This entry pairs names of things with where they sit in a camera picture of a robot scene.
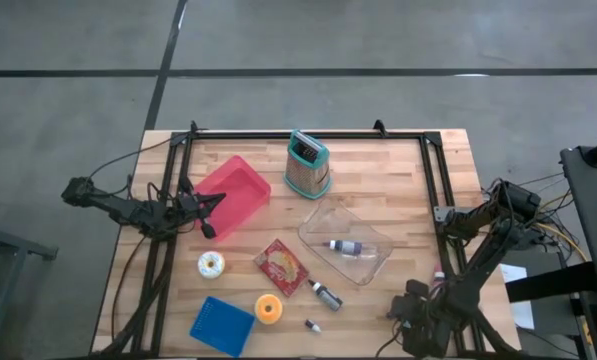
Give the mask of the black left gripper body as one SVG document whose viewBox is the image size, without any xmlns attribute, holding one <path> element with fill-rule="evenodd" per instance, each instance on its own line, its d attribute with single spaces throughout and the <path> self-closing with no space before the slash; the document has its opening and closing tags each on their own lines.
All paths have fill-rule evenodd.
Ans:
<svg viewBox="0 0 597 360">
<path fill-rule="evenodd" d="M 203 221 L 202 202 L 198 193 L 181 193 L 175 197 L 178 222 Z"/>
</svg>

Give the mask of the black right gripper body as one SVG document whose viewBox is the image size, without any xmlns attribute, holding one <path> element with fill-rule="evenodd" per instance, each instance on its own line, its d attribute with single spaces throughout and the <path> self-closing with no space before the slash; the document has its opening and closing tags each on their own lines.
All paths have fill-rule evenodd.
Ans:
<svg viewBox="0 0 597 360">
<path fill-rule="evenodd" d="M 432 315 L 426 297 L 411 293 L 395 296 L 389 318 L 397 320 L 402 348 L 415 357 L 444 357 L 451 330 L 447 323 Z"/>
</svg>

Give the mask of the white sprinkled donut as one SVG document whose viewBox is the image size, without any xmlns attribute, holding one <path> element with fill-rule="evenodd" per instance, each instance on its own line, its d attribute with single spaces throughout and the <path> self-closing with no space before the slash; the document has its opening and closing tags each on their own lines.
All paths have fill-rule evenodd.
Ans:
<svg viewBox="0 0 597 360">
<path fill-rule="evenodd" d="M 226 267 L 224 256 L 217 251 L 203 253 L 197 262 L 199 274 L 205 279 L 216 279 L 222 275 Z"/>
</svg>

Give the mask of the red snack packet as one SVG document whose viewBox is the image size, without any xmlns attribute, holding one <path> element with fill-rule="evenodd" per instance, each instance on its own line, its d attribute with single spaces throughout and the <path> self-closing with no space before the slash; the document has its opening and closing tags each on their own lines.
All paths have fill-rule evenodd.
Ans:
<svg viewBox="0 0 597 360">
<path fill-rule="evenodd" d="M 253 262 L 286 297 L 291 297 L 309 277 L 307 268 L 279 239 L 270 243 Z"/>
</svg>

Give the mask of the black food colouring bottle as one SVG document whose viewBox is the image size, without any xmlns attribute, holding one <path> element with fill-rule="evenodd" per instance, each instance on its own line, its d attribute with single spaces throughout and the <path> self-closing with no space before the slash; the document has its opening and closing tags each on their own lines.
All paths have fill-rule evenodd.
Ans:
<svg viewBox="0 0 597 360">
<path fill-rule="evenodd" d="M 308 283 L 315 295 L 332 311 L 338 311 L 342 307 L 343 301 L 337 295 L 331 292 L 329 288 L 320 282 L 316 282 L 311 279 L 308 280 Z"/>
</svg>

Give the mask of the purple food colouring bottle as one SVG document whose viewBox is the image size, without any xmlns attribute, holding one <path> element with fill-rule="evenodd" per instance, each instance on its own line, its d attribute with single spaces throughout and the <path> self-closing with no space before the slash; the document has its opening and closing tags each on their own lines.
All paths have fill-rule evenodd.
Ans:
<svg viewBox="0 0 597 360">
<path fill-rule="evenodd" d="M 378 250 L 374 246 L 365 245 L 362 242 L 349 240 L 329 240 L 323 245 L 330 250 L 351 257 L 375 257 Z"/>
</svg>

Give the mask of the pink plastic bin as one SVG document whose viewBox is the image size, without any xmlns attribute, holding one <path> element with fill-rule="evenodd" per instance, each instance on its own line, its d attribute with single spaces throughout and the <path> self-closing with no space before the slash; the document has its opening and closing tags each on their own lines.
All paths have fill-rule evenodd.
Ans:
<svg viewBox="0 0 597 360">
<path fill-rule="evenodd" d="M 268 203 L 271 187 L 242 157 L 234 155 L 197 184 L 195 191 L 226 194 L 209 217 L 216 232 L 214 241 L 219 242 Z"/>
</svg>

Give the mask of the blue plastic basket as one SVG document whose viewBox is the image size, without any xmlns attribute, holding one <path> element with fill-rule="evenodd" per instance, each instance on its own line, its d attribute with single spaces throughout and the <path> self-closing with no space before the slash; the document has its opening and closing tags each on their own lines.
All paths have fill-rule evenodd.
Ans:
<svg viewBox="0 0 597 360">
<path fill-rule="evenodd" d="M 189 331 L 196 340 L 232 357 L 239 357 L 256 318 L 253 314 L 208 296 Z"/>
</svg>

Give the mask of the teal steel box grater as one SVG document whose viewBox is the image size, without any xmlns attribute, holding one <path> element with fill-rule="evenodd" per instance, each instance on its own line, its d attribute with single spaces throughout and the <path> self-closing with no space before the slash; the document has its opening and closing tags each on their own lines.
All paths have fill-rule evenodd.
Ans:
<svg viewBox="0 0 597 360">
<path fill-rule="evenodd" d="M 293 130 L 287 146 L 285 182 L 303 197 L 320 198 L 332 184 L 329 155 L 329 149 L 319 140 Z"/>
</svg>

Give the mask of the clear plastic bin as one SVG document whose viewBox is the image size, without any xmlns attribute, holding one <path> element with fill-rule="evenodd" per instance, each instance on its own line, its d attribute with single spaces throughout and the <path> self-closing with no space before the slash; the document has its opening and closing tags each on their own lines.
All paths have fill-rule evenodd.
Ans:
<svg viewBox="0 0 597 360">
<path fill-rule="evenodd" d="M 302 243 L 339 275 L 358 286 L 368 285 L 391 255 L 391 238 L 377 232 L 338 200 L 324 199 L 298 228 Z M 349 240 L 374 246 L 375 257 L 351 257 L 323 245 L 329 240 Z"/>
</svg>

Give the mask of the grey metal stand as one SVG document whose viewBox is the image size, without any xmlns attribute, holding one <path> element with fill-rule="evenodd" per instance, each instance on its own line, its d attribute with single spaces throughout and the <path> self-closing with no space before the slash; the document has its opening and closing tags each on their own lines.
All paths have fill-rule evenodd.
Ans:
<svg viewBox="0 0 597 360">
<path fill-rule="evenodd" d="M 0 252 L 13 257 L 8 274 L 4 276 L 3 281 L 0 281 L 1 330 L 7 308 L 11 303 L 11 297 L 16 289 L 27 256 L 37 255 L 43 260 L 53 261 L 57 257 L 58 248 L 45 246 L 0 230 Z"/>
</svg>

